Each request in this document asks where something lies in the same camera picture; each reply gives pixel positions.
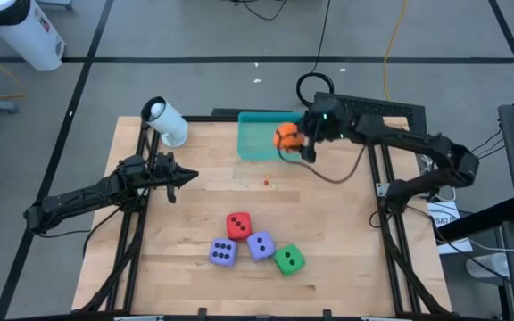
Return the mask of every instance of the blue die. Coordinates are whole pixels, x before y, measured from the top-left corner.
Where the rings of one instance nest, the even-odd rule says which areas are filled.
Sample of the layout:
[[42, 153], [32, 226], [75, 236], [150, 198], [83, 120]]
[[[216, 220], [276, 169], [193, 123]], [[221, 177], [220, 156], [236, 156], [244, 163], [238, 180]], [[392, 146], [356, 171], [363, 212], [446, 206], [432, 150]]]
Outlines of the blue die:
[[275, 254], [275, 243], [269, 232], [257, 232], [247, 237], [247, 245], [254, 260], [266, 259]]
[[224, 267], [233, 267], [236, 263], [237, 243], [224, 238], [211, 242], [210, 262]]

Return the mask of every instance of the teal container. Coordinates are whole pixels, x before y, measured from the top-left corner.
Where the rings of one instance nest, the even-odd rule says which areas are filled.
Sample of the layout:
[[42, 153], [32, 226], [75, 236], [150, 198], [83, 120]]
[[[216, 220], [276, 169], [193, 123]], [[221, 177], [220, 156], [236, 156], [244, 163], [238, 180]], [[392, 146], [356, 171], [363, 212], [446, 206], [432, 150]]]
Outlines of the teal container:
[[[297, 122], [300, 112], [240, 112], [237, 122], [237, 153], [244, 161], [281, 161], [273, 136], [278, 126], [284, 122]], [[281, 152], [291, 161], [298, 161], [298, 152]]]

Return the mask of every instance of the wooden table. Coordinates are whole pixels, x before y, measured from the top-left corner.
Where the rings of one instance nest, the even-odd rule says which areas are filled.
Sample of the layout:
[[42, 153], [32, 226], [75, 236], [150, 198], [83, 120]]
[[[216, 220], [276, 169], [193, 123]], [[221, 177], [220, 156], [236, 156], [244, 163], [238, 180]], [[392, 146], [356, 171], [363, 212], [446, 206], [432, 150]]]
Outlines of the wooden table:
[[[407, 127], [404, 118], [385, 121]], [[119, 118], [106, 175], [135, 152], [139, 125], [139, 118]], [[331, 185], [281, 161], [240, 160], [235, 122], [189, 125], [187, 144], [174, 153], [179, 165], [200, 176], [177, 192], [176, 204], [168, 203], [165, 188], [151, 194], [133, 314], [194, 315], [206, 307], [210, 315], [320, 316], [322, 309], [335, 316], [394, 315], [382, 237], [368, 222], [377, 205], [367, 152], [351, 179]], [[160, 144], [160, 151], [168, 150]], [[318, 144], [314, 167], [328, 177], [344, 177], [360, 150], [345, 141]], [[419, 174], [413, 153], [394, 148], [390, 153], [397, 178]], [[380, 168], [384, 173], [382, 161]], [[263, 184], [266, 176], [269, 185]], [[421, 200], [410, 206], [427, 211]], [[111, 211], [97, 211], [94, 224]], [[239, 246], [235, 267], [210, 264], [211, 240], [227, 236], [225, 217], [235, 211], [251, 213], [253, 231], [271, 232], [278, 248], [296, 243], [306, 258], [304, 268], [283, 277], [272, 259], [253, 262], [246, 244]], [[98, 229], [88, 244], [73, 308], [87, 303], [111, 272], [121, 217]], [[450, 309], [431, 223], [410, 210], [403, 219], [414, 271]], [[409, 310], [402, 273], [399, 279]], [[126, 282], [124, 275], [117, 307]]]

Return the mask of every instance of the black metal frame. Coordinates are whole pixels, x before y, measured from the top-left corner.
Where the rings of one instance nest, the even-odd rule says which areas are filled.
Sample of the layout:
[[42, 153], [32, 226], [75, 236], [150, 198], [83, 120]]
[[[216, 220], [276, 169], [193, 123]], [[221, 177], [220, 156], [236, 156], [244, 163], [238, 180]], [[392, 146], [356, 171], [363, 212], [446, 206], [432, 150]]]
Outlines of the black metal frame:
[[[187, 122], [237, 122], [237, 116], [233, 114], [229, 114], [227, 116], [185, 116]], [[145, 124], [142, 124], [140, 128], [140, 135], [138, 137], [137, 143], [137, 154], [142, 155], [145, 149], [148, 150], [149, 153], [156, 153], [158, 148], [158, 142], [160, 141], [160, 134], [153, 131], [152, 141], [148, 141], [147, 137], [148, 127]], [[367, 146], [369, 151], [369, 162], [372, 170], [372, 177], [374, 182], [374, 191], [375, 197], [377, 197], [376, 193], [376, 183], [380, 183], [380, 174], [377, 163], [376, 149], [373, 145]], [[387, 146], [382, 146], [382, 155], [385, 164], [385, 174], [388, 181], [394, 179], [394, 169], [392, 167], [392, 160], [390, 158], [389, 151]], [[53, 320], [53, 321], [86, 321], [86, 320], [109, 320], [112, 321], [115, 317], [136, 317], [136, 315], [131, 315], [130, 311], [132, 308], [132, 301], [134, 299], [134, 290], [136, 287], [136, 278], [137, 278], [137, 268], [140, 256], [140, 248], [142, 244], [142, 237], [144, 235], [145, 229], [145, 216], [147, 212], [147, 203], [149, 201], [149, 193], [144, 195], [145, 198], [145, 206], [143, 210], [137, 212], [138, 215], [138, 223], [136, 227], [136, 231], [132, 242], [127, 247], [126, 242], [130, 232], [130, 221], [133, 213], [124, 213], [124, 217], [122, 220], [122, 225], [120, 228], [120, 239], [117, 246], [117, 251], [115, 255], [115, 268], [112, 273], [109, 275], [107, 280], [105, 281], [103, 287], [110, 287], [111, 290], [108, 292], [108, 298], [106, 298], [106, 305], [104, 311], [97, 311], [98, 307], [102, 304], [102, 301], [93, 306], [91, 310], [85, 311], [73, 311], [71, 314], [67, 315], [56, 315], [56, 316], [44, 316], [44, 317], [26, 317], [19, 319], [5, 319], [7, 321], [40, 321], [40, 320]], [[377, 198], [377, 207], [378, 214], [382, 221], [386, 219], [386, 208], [384, 207], [384, 203], [380, 202]], [[403, 225], [402, 217], [396, 215], [395, 216], [395, 225], [397, 228], [397, 235], [399, 240], [399, 247], [402, 252], [403, 257], [410, 262], [410, 252], [408, 249], [407, 238], [405, 234], [405, 228]], [[384, 233], [389, 233], [389, 226], [383, 225], [383, 235]], [[416, 294], [415, 290], [411, 286], [411, 284], [407, 283], [408, 291], [410, 294], [410, 304], [411, 311], [405, 312], [402, 306], [402, 294], [400, 291], [400, 284], [398, 281], [398, 275], [396, 271], [396, 264], [391, 256], [386, 252], [386, 265], [388, 269], [388, 276], [390, 279], [391, 292], [394, 301], [394, 313], [395, 317], [386, 317], [388, 319], [394, 318], [409, 318], [410, 320], [419, 321], [419, 320], [468, 320], [468, 321], [480, 321], [484, 319], [480, 318], [472, 318], [472, 317], [455, 317], [452, 315], [430, 315], [421, 313], [419, 306], [419, 298]], [[115, 309], [115, 302], [117, 297], [117, 292], [119, 290], [120, 283], [120, 275], [122, 271], [129, 264], [129, 273], [128, 273], [128, 282], [127, 288], [125, 291], [124, 303], [122, 309]], [[163, 320], [165, 321], [353, 321], [353, 320], [362, 320], [362, 317], [332, 317], [331, 311], [329, 309], [323, 310], [322, 317], [278, 317], [278, 316], [208, 316], [206, 308], [199, 308], [197, 315], [191, 316], [174, 316], [174, 315], [163, 315]]]
[[437, 229], [445, 241], [451, 242], [498, 227], [508, 221], [514, 221], [514, 197]]

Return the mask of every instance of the white bottle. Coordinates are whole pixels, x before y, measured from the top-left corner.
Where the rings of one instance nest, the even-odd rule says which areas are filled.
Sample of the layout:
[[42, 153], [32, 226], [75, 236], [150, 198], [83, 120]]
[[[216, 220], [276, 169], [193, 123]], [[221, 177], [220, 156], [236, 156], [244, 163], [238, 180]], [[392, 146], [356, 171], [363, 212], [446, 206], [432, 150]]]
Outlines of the white bottle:
[[154, 97], [146, 103], [140, 113], [142, 120], [160, 133], [168, 147], [180, 147], [187, 140], [187, 122], [170, 103]]
[[[505, 253], [493, 253], [474, 258], [477, 262], [499, 273], [502, 276], [509, 276], [509, 265]], [[497, 277], [493, 273], [480, 267], [476, 262], [468, 259], [465, 268], [476, 278]]]
[[27, 2], [29, 7], [24, 8], [29, 8], [29, 12], [22, 21], [10, 22], [10, 14], [5, 10], [15, 3], [16, 0], [0, 0], [0, 37], [35, 70], [59, 68], [65, 49], [62, 37], [35, 0]]

